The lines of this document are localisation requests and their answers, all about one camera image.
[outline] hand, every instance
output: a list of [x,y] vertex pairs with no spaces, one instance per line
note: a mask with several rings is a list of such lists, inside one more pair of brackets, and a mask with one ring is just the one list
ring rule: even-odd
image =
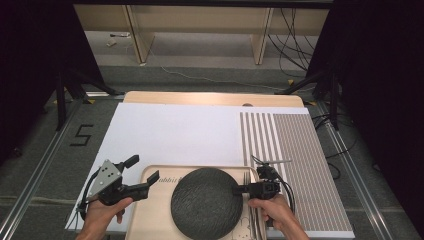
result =
[[280,230],[286,239],[309,239],[283,195],[277,194],[269,200],[250,199],[248,205],[261,208],[264,221],[272,218],[274,228]]
[[100,201],[94,201],[88,205],[84,226],[77,240],[102,239],[106,233],[107,226],[116,216],[117,222],[122,222],[122,214],[126,207],[133,202],[132,198],[125,198],[112,206],[106,206]]

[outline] gray floor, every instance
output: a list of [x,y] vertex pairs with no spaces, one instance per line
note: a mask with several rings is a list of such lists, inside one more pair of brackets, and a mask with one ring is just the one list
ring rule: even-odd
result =
[[[255,65],[247,35],[157,34],[152,53],[147,63],[142,66],[135,60],[130,38],[115,38],[118,44],[113,47],[106,46],[110,38],[109,33],[87,32],[87,38],[102,74],[107,76],[106,83],[122,91],[216,91],[272,94],[276,89],[287,88],[287,80],[301,79],[301,77],[287,76],[279,70],[279,54],[270,42],[268,42],[263,64]],[[316,37],[308,39],[313,44],[317,40]],[[299,43],[304,51],[312,53],[312,49],[304,38],[299,38]],[[287,51],[287,53],[293,58],[299,58],[293,51],[291,53]],[[288,63],[287,60],[282,60],[280,63],[289,74],[304,75],[304,72],[299,71],[298,67]],[[307,86],[298,92],[304,101],[313,100],[312,87]],[[87,89],[97,91],[89,86]],[[12,239],[73,239],[75,237],[74,233],[63,230],[65,221],[83,187],[88,170],[119,101],[111,98],[97,99],[93,104],[83,104],[78,108],[63,142],[53,157],[49,170]],[[311,116],[320,114],[318,107],[313,105],[307,107]],[[0,169],[1,220],[4,220],[11,210],[55,134],[57,115],[54,97],[45,108],[47,113],[40,115],[33,131],[21,145],[23,156],[9,159]],[[344,114],[339,117],[340,134],[347,146],[353,145],[349,152],[384,216],[393,239],[420,239],[382,175],[372,168],[373,159],[342,105],[339,107],[339,113]],[[92,137],[86,147],[72,147],[72,143],[80,141],[74,136],[81,124],[93,125],[84,132]],[[324,154],[326,156],[335,154],[336,149],[326,128],[319,128],[317,134]],[[341,175],[335,180],[335,184],[355,229],[356,239],[378,239],[340,158],[332,157],[328,161],[340,169]],[[334,176],[337,174],[335,169],[330,167],[330,170]],[[124,239],[124,236],[112,236],[112,239]]]

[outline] table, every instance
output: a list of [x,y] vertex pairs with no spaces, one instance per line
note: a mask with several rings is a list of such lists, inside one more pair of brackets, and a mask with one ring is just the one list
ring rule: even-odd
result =
[[[243,107],[246,104],[255,107]],[[233,121],[234,117],[242,124]],[[120,151],[110,151],[111,146]],[[129,92],[115,112],[89,176],[106,157],[121,161],[123,152],[134,151],[141,152],[141,160],[124,172],[124,183],[129,185],[138,183],[143,167],[157,161],[193,165],[202,159],[202,166],[213,162],[210,165],[254,167],[248,160],[250,154],[269,160],[290,158],[292,163],[274,167],[292,185],[296,215],[308,235],[354,238],[310,115],[298,96]],[[112,222],[108,231],[125,233],[130,215],[122,225]],[[76,229],[82,227],[82,221],[78,222]],[[268,229],[267,235],[282,237],[273,229]]]

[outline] floor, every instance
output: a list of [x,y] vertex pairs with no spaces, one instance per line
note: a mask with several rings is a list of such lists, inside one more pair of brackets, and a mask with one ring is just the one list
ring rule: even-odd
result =
[[[220,79],[219,74],[208,75],[207,69],[221,69],[224,71],[237,70],[276,70],[279,71],[284,79],[301,79],[305,72],[288,61],[286,58],[280,59],[280,54],[268,40],[267,48],[265,51],[263,63],[261,65],[254,64],[253,53],[250,46],[248,35],[220,35],[220,34],[177,34],[177,33],[158,33],[155,37],[153,46],[147,62],[139,64],[136,61],[134,49],[132,46],[131,38],[114,37],[116,44],[109,47],[107,46],[110,41],[109,32],[86,32],[87,39],[90,42],[93,53],[95,54],[96,61],[100,67],[112,66],[128,66],[140,68],[161,68],[164,74],[174,74],[173,71],[180,71],[183,68],[199,68],[199,75],[185,75],[183,77],[187,80],[203,78],[207,81],[214,81],[219,84],[219,81],[231,81],[231,79]],[[280,39],[285,41],[286,36],[280,36]],[[317,37],[310,36],[308,38],[299,37],[297,43],[304,52],[309,54],[313,53],[313,46],[315,46]],[[288,41],[288,46],[295,47],[294,41]],[[296,51],[286,50],[287,54],[297,61],[300,65],[300,56]],[[303,60],[305,68],[307,68],[306,61],[310,60],[309,55],[307,59]],[[121,85],[125,85],[125,76],[121,81]],[[236,81],[234,84],[246,86],[251,84],[249,82]],[[311,97],[312,86],[307,86],[298,91],[297,94],[303,98],[305,102],[313,101]],[[267,89],[268,93],[275,91],[274,89]],[[4,216],[10,211],[13,203],[16,201],[17,196],[24,189],[25,184],[30,178],[32,170],[37,166],[37,159],[43,158],[45,149],[49,147],[49,141],[37,141],[37,139],[52,139],[55,132],[52,131],[52,125],[55,125],[56,118],[55,105],[52,101],[46,105],[46,110],[53,114],[46,114],[41,116],[40,120],[34,126],[34,131],[28,136],[28,140],[23,143],[26,146],[26,151],[31,152],[31,155],[25,155],[21,158],[9,162],[5,167],[0,169],[0,216],[4,220]],[[116,107],[116,101],[110,100],[97,100],[96,109],[88,109],[87,106],[81,106],[76,116],[74,123],[70,127],[69,132],[76,132],[81,123],[91,121],[88,119],[93,118],[109,118],[113,115],[113,109]],[[308,105],[308,110],[311,116],[318,116],[322,114],[320,109],[314,105]],[[366,145],[361,141],[360,135],[356,132],[354,126],[350,122],[348,112],[339,106],[340,135],[346,146],[349,148],[349,157],[351,157],[359,169],[361,179],[364,181],[369,195],[373,197],[377,209],[383,215],[383,219],[388,226],[391,233],[391,238],[387,239],[420,239],[415,232],[414,227],[409,222],[408,217],[396,200],[396,197],[391,193],[390,188],[385,183],[381,174],[372,167],[372,157],[367,151]],[[69,159],[66,162],[58,160],[53,161],[50,165],[51,169],[55,171],[48,171],[40,186],[37,186],[36,197],[33,198],[30,207],[26,211],[22,222],[20,223],[16,234],[13,239],[48,239],[52,236],[49,233],[49,228],[59,236],[57,239],[72,239],[75,235],[63,230],[70,207],[75,203],[75,192],[66,189],[66,184],[72,183],[73,185],[80,186],[83,180],[74,179],[75,175],[86,174],[86,169],[91,166],[89,160],[93,159],[96,155],[96,149],[101,144],[102,134],[107,130],[108,121],[95,123],[96,128],[92,131],[99,132],[99,137],[93,138],[94,146],[91,149],[83,151],[74,151],[71,156],[62,155],[59,149],[55,153],[56,159]],[[331,139],[331,126],[328,124],[317,130],[320,142],[325,155],[328,157],[328,162],[337,167],[340,171],[340,178],[335,180],[337,189],[342,198],[349,220],[355,229],[356,239],[382,239],[379,233],[376,233],[370,223],[369,215],[367,215],[366,207],[358,198],[355,185],[352,184],[350,173],[347,171],[345,161],[338,155],[332,157],[334,153],[339,150],[335,148],[333,140]],[[65,140],[61,146],[68,146],[73,140]],[[330,170],[336,177],[338,172],[336,168],[330,167]],[[43,216],[48,219],[46,224],[41,219]],[[112,239],[121,239],[122,237],[112,237]]]

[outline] human hand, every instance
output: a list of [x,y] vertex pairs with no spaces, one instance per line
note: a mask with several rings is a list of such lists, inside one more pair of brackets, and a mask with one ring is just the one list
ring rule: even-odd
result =
[[286,239],[309,239],[283,195],[277,194],[269,200],[250,199],[248,205],[261,208],[264,221],[272,218],[274,228],[280,230]]
[[112,221],[113,217],[116,216],[117,222],[121,223],[125,208],[132,202],[133,199],[128,197],[112,206],[106,206],[100,201],[90,203],[88,205],[84,226],[76,239],[102,239],[106,233],[107,226]]

